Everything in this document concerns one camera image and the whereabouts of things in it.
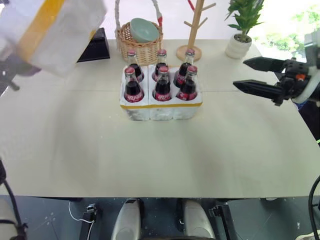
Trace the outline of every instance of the black bracket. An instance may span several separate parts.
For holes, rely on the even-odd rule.
[[[0,186],[5,182],[6,177],[7,177],[6,169],[0,158]]]
[[[225,231],[225,236],[227,240],[237,240],[237,232],[235,229],[234,221],[231,216],[231,211],[229,205],[222,204],[216,205],[213,208],[209,209],[209,215],[211,217],[221,217],[223,228]]]
[[[100,213],[100,210],[97,208],[96,204],[90,204],[86,207],[86,212],[83,213],[82,219],[87,220],[89,222],[97,221],[97,214]],[[79,240],[87,240],[89,229],[92,223],[82,222]]]

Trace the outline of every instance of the black cable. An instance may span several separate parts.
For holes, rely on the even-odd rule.
[[[316,188],[317,188],[319,182],[320,182],[320,176],[318,176],[318,178],[313,183],[312,188],[309,193],[309,199],[308,199],[309,217],[310,217],[311,227],[312,227],[312,231],[313,231],[315,240],[320,240],[320,239],[319,239],[319,235],[318,235],[318,231],[317,231],[317,226],[315,223],[315,216],[314,216],[314,209],[313,209],[312,202],[314,200],[314,194],[315,194],[315,191],[316,191]]]
[[[11,202],[12,202],[12,206],[13,206],[13,211],[14,211],[14,215],[15,215],[15,219],[18,223],[18,227],[19,226],[22,226],[22,222],[21,222],[21,218],[20,218],[20,214],[19,214],[19,211],[18,211],[18,206],[17,206],[17,202],[16,202],[16,198],[7,182],[7,180],[4,180],[3,181],[3,184],[6,188],[6,190],[8,191],[9,193],[9,196],[10,196],[10,199],[11,199]]]
[[[12,225],[16,225],[16,223],[12,220],[8,220],[8,219],[0,219],[0,224],[12,224]]]

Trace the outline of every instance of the white cable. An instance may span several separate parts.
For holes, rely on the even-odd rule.
[[[91,233],[91,229],[92,229],[92,226],[94,225],[94,223],[95,223],[95,221],[92,221],[91,226],[89,228],[88,237],[86,238],[86,240],[90,239],[90,233]]]
[[[70,201],[69,201],[69,213],[70,213],[70,216],[73,218],[73,220],[76,220],[76,221],[82,221],[82,222],[85,222],[85,223],[88,223],[88,224],[91,224],[91,227],[92,227],[92,224],[95,222],[95,221],[87,221],[87,220],[84,220],[84,219],[76,219],[74,216],[72,216],[72,213],[71,213],[71,210],[70,210]]]

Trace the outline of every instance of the black box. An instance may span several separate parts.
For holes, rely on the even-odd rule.
[[[96,31],[89,45],[79,58],[78,63],[109,58],[110,52],[105,29],[101,27]]]

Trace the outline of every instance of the basket handle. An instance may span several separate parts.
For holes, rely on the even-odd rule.
[[[158,2],[157,0],[152,0],[153,5],[155,7],[155,11],[156,11],[156,18],[158,19],[158,23],[160,28],[162,28],[162,14],[159,10],[159,6],[158,6]],[[115,8],[114,8],[114,15],[115,15],[115,22],[116,22],[116,31],[120,30],[121,26],[120,26],[120,21],[119,21],[119,3],[120,0],[115,0]]]

